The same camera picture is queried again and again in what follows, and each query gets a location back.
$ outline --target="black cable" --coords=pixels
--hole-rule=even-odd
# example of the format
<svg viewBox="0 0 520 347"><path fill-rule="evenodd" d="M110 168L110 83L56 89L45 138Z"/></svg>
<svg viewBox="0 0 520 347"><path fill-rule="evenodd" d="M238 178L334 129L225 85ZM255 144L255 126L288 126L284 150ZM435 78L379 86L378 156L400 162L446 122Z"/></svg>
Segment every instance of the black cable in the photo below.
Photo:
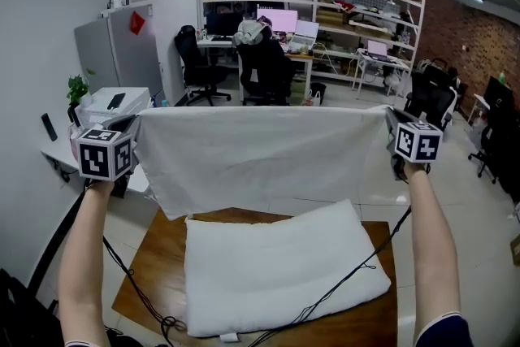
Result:
<svg viewBox="0 0 520 347"><path fill-rule="evenodd" d="M137 292L137 296L141 299L142 303L145 305L146 309L152 314L152 316L161 324L161 332L164 339L167 341L167 343L174 347L174 345L171 343L170 339L168 338L168 332L171 328L174 328L175 330L179 332L186 331L186 324L180 321L179 319L176 319L175 317L172 317L168 315L167 317L163 317L161 314L158 313L158 311L154 308L152 305L152 302L149 300L149 298L141 291L141 288L139 288L136 284L136 281L133 279L134 270L133 269L127 269L126 266L124 266L123 261L119 257L119 255L115 252L115 250L112 248L111 244L108 242L108 240L103 237L103 243L106 247L106 250L108 251L108 254L114 259L114 262L118 264L118 266L123 269L123 272L126 274L128 279L130 280L130 283L132 284L133 288Z"/></svg>
<svg viewBox="0 0 520 347"><path fill-rule="evenodd" d="M392 238L396 235L396 233L399 231L399 228L401 225L405 222L406 218L410 215L412 212L412 206L408 207L408 210L406 210L405 214L401 217L401 219L397 222L396 227L392 230L392 233L390 233L390 236L386 241L384 241L381 245L378 246L377 249L374 250L374 252L366 258L363 262L361 262L357 267L355 267L345 278L340 280L334 287L332 287L325 295L323 295L317 302L315 302L311 306L305 307L301 313L290 323L287 325L284 325L282 327L278 327L274 330L270 330L268 332L264 332L261 336L259 336L255 341L253 341L248 347L256 347L257 345L260 345L262 342L269 340L271 337L275 336L279 332L282 332L283 330L294 327L298 325L299 323L303 323L306 321L310 315L314 312L314 310L321 304L322 302L326 301L345 281L350 279L354 273L359 271L362 268L368 267L370 269L375 269L375 266L367 265L366 263L371 260L375 255L377 255L379 252L381 252L387 245L392 241Z"/></svg>

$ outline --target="red brick wall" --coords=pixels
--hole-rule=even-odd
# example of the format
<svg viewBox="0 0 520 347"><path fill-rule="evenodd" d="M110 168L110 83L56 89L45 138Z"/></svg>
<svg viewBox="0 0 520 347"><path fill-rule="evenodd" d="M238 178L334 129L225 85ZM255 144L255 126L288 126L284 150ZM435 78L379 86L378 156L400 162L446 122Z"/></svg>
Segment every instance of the red brick wall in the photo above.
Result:
<svg viewBox="0 0 520 347"><path fill-rule="evenodd" d="M415 62L437 57L458 70L461 81L468 84L461 105L465 113L473 106L473 94L483 94L489 76L501 72L520 107L519 52L520 26L456 0L426 0Z"/></svg>

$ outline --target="white wall shelf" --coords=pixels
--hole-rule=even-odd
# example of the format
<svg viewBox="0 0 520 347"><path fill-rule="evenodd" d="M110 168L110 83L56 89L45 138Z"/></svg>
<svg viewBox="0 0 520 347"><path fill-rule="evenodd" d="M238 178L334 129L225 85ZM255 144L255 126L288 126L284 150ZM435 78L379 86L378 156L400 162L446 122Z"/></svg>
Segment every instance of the white wall shelf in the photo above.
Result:
<svg viewBox="0 0 520 347"><path fill-rule="evenodd" d="M418 22L414 22L413 20L411 22L405 22L404 20L400 20L398 18L386 16L380 13L372 12L372 11L366 11L362 8L354 8L353 11L356 11L362 15L368 15L373 16L375 18L386 20L388 22L393 22L395 24L403 24L406 27L412 28L415 32L414 36L414 44L409 45L405 44L403 42L398 41L392 41L384 37L378 37L376 34L374 35L368 35L364 32L355 32L348 29L343 29L339 27L332 27L327 26L326 24L320 24L319 30L325 33L338 33L341 35L349 36L349 37L356 37L361 38L365 40L374 40L378 42L383 42L384 44L387 44L389 46L398 46L402 49L412 51L412 59L408 62L410 68L413 67L415 56L417 54L417 48L418 43L421 37L421 29L423 27L423 18L424 18L424 8L426 6L426 1L421 0L420 2L415 0L398 0L399 2L403 2L406 5L406 9L403 11L406 11L408 15L411 17L410 14L410 8L411 7L418 7L419 8L419 19ZM204 22L204 5L208 3L230 3L230 2L279 2L279 3L285 3L285 4L295 4L295 5L305 5L312 8L312 21L317 22L317 14L318 9L320 7L323 8L330 8L334 10L341 10L341 8L338 5L334 5L332 3L325 3L325 2L318 2L318 0L198 0L198 10L199 10L199 28L202 28L202 22ZM314 53L316 54L316 59L327 59L327 56L330 57L338 57L338 58L344 58L344 59L356 59L355 54L350 54L346 52L339 52L334 50L314 50ZM325 78L332 78L335 80L345 80L345 81L353 81L353 77L351 76L344 76L341 74L333 74L333 73L326 73L326 72L312 72L313 76L321 76Z"/></svg>

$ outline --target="laptop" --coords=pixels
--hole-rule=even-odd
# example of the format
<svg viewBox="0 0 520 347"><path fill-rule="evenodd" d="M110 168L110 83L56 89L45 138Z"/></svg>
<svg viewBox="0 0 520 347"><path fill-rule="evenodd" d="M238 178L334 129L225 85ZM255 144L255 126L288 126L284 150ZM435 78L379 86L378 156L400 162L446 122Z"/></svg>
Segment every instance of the laptop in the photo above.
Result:
<svg viewBox="0 0 520 347"><path fill-rule="evenodd" d="M289 42L288 50L299 51L301 47L307 45L312 50L316 37L318 36L319 24L316 22L307 22L306 20L298 20L296 22L296 30Z"/></svg>
<svg viewBox="0 0 520 347"><path fill-rule="evenodd" d="M368 41L368 56L376 61L391 63L392 60L387 56L387 46L383 42Z"/></svg>

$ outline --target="white towel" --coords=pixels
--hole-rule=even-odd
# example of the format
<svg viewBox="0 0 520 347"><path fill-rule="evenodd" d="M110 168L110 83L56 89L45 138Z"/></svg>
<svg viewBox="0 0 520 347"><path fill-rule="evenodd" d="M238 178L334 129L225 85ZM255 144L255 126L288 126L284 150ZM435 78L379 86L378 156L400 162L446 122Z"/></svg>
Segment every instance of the white towel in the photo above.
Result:
<svg viewBox="0 0 520 347"><path fill-rule="evenodd" d="M139 116L137 157L175 219L283 197L358 201L384 109L170 107Z"/></svg>

